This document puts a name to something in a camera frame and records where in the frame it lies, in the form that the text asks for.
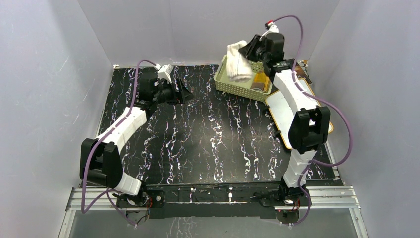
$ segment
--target black marble table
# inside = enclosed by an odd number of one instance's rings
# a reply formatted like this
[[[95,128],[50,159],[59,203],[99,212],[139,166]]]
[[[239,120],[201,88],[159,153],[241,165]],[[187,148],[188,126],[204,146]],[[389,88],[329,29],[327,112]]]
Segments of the black marble table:
[[[175,67],[195,98],[184,105],[161,104],[121,152],[125,171],[147,184],[280,181],[290,151],[274,136],[264,103],[217,91],[218,65]],[[153,68],[142,68],[141,74]],[[116,69],[100,132],[123,112],[131,98],[134,68]],[[323,147],[316,159],[329,162]],[[307,179],[332,179],[331,168],[312,165]]]

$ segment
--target black wire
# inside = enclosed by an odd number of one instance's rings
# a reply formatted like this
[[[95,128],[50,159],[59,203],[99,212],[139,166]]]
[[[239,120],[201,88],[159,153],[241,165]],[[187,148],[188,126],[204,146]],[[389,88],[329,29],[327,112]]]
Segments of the black wire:
[[[144,215],[143,217],[141,217],[137,222],[136,222],[136,225],[138,225],[139,223],[140,223],[140,221],[143,219],[143,218],[145,218],[145,217],[147,217],[147,215]]]

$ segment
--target plastic basket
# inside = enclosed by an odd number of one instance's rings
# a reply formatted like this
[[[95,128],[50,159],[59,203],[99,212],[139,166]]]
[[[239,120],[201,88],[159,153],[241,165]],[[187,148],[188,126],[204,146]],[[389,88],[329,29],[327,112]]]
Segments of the plastic basket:
[[[222,92],[235,94],[241,97],[250,98],[256,101],[260,101],[260,102],[265,102],[265,99],[271,93],[273,84],[272,83],[270,84],[270,88],[265,93],[265,92],[255,91],[255,90],[250,89],[253,80],[250,80],[249,82],[246,82],[246,83],[230,82],[226,73],[226,61],[227,61],[227,56],[225,55],[223,57],[222,63],[219,66],[219,69],[216,72],[216,75],[214,76],[214,80],[216,81],[216,89]],[[251,62],[250,65],[253,72],[252,78],[255,77],[256,73],[264,72],[264,66],[262,63]]]

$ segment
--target cloth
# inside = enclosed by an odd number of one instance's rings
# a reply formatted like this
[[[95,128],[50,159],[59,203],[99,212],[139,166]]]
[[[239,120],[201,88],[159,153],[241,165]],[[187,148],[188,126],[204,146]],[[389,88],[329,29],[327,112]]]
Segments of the cloth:
[[[238,51],[246,44],[246,41],[240,41],[227,46],[226,73],[231,82],[245,83],[252,79],[251,65]]]

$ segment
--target purple cable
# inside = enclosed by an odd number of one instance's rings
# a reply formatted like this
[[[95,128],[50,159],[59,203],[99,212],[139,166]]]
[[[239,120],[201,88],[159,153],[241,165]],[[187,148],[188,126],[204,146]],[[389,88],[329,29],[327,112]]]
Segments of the purple cable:
[[[318,100],[318,101],[320,101],[320,102],[322,102],[322,103],[324,103],[324,104],[326,104],[327,106],[329,106],[329,107],[331,107],[331,108],[333,108],[338,114],[339,114],[339,116],[341,117],[341,119],[343,120],[343,122],[344,122],[344,124],[346,125],[346,127],[347,127],[347,130],[348,130],[348,132],[349,132],[349,147],[348,147],[348,149],[347,149],[347,153],[346,153],[346,155],[343,157],[343,159],[342,160],[340,160],[339,162],[337,162],[337,163],[335,163],[335,164],[328,164],[328,163],[324,163],[324,162],[321,162],[321,161],[318,161],[318,160],[315,160],[315,159],[311,159],[311,160],[309,160],[309,164],[306,166],[306,168],[303,170],[303,172],[302,172],[302,174],[304,175],[307,171],[308,171],[308,169],[309,169],[309,166],[311,165],[311,163],[317,163],[317,164],[319,164],[319,165],[323,165],[323,166],[327,166],[327,167],[334,167],[334,166],[338,166],[338,165],[340,165],[340,164],[342,164],[342,163],[344,163],[348,158],[349,158],[349,156],[350,156],[350,153],[352,152],[352,148],[353,148],[353,132],[352,132],[352,128],[351,128],[351,126],[350,126],[350,123],[349,123],[349,121],[346,119],[346,117],[344,116],[344,114],[336,107],[336,106],[334,106],[332,103],[330,103],[330,102],[328,102],[328,101],[326,101],[326,100],[324,100],[324,99],[321,99],[321,98],[318,98],[318,97],[316,97],[316,96],[313,96],[313,95],[311,95],[311,94],[309,94],[309,93],[307,93],[307,92],[305,92],[305,91],[303,91],[303,89],[299,86],[299,84],[298,84],[298,82],[296,81],[296,77],[295,77],[295,67],[296,67],[296,62],[297,62],[297,60],[298,60],[298,56],[299,56],[299,53],[300,53],[300,51],[301,51],[301,48],[302,48],[302,42],[303,42],[303,26],[302,26],[302,23],[301,23],[301,21],[300,21],[300,19],[297,17],[297,16],[295,16],[295,15],[287,15],[287,16],[282,16],[282,17],[279,17],[279,18],[277,18],[277,19],[275,19],[275,20],[273,20],[273,22],[276,22],[276,21],[278,21],[278,20],[281,20],[281,19],[283,19],[283,18],[286,18],[286,17],[293,17],[293,18],[295,18],[297,21],[298,21],[298,23],[299,23],[299,26],[300,26],[300,29],[301,29],[301,39],[300,39],[300,41],[299,41],[299,47],[298,47],[298,52],[296,53],[296,57],[295,57],[295,60],[294,60],[294,62],[293,62],[293,66],[292,66],[292,78],[293,78],[293,82],[294,82],[294,84],[295,84],[295,86],[299,89],[299,91],[301,91],[302,92],[302,94],[303,95],[305,95],[305,96],[307,96],[307,97],[309,97],[309,98],[312,98],[312,99],[315,99],[315,100]],[[308,214],[309,214],[309,210],[310,210],[310,208],[311,208],[311,204],[312,204],[312,202],[311,202],[311,197],[309,196],[309,194],[302,188],[302,186],[301,186],[301,181],[302,181],[302,177],[303,177],[303,175],[300,175],[299,176],[299,179],[298,179],[298,186],[299,186],[299,188],[300,188],[300,190],[304,193],[304,195],[308,198],[308,209],[306,210],[306,213],[305,213],[305,215],[303,216],[303,218],[302,219],[300,219],[299,221],[297,221],[296,223],[294,223],[293,225],[298,225],[298,224],[300,224],[304,219],[306,219],[306,217],[308,216]]]
[[[117,126],[119,126],[119,125],[121,125],[121,123],[123,123],[123,121],[125,121],[125,119],[131,114],[131,110],[133,109],[133,106],[134,106],[134,101],[135,101],[135,99],[136,99],[136,90],[137,90],[137,79],[138,79],[138,73],[139,73],[139,67],[140,67],[140,64],[142,63],[142,62],[148,62],[148,63],[150,63],[150,64],[152,64],[153,66],[156,66],[156,64],[155,63],[153,63],[153,62],[151,62],[151,61],[149,61],[149,60],[146,60],[146,59],[143,59],[143,60],[141,60],[141,61],[139,61],[138,63],[137,63],[137,66],[136,66],[136,75],[134,76],[134,85],[133,85],[133,96],[132,96],[132,99],[131,99],[131,104],[130,104],[130,109],[128,110],[128,113],[125,115],[125,117],[123,117],[122,119],[121,119],[121,121],[119,121],[117,124],[116,124],[116,126],[115,127],[117,127]],[[102,197],[104,194],[107,194],[107,196],[108,196],[108,199],[109,199],[109,201],[111,202],[111,204],[114,206],[114,208],[116,208],[121,214],[122,214],[122,212],[115,206],[115,204],[113,203],[113,201],[111,200],[111,198],[110,198],[110,196],[109,196],[109,192],[114,192],[114,191],[116,191],[116,190],[107,190],[107,191],[105,191],[105,192],[102,192],[101,194],[99,194],[99,196],[97,196],[89,205],[88,205],[88,207],[87,208],[85,208],[85,199],[86,199],[86,183],[87,183],[87,179],[88,179],[88,170],[89,170],[89,165],[90,165],[90,163],[91,163],[91,160],[92,160],[92,157],[93,157],[93,154],[95,153],[95,151],[96,151],[96,149],[98,148],[98,146],[99,146],[99,144],[100,143],[102,143],[102,141],[103,140],[105,140],[105,138],[107,138],[113,131],[115,130],[115,128],[112,128],[111,130],[109,130],[102,138],[100,138],[98,141],[97,141],[97,143],[95,143],[95,145],[93,145],[93,147],[92,147],[92,149],[91,149],[91,151],[89,152],[89,156],[88,156],[88,159],[87,159],[87,161],[86,161],[86,166],[85,166],[85,171],[83,172],[83,181],[82,181],[82,214],[85,214],[92,206],[93,206],[93,204],[100,198],[100,197]]]

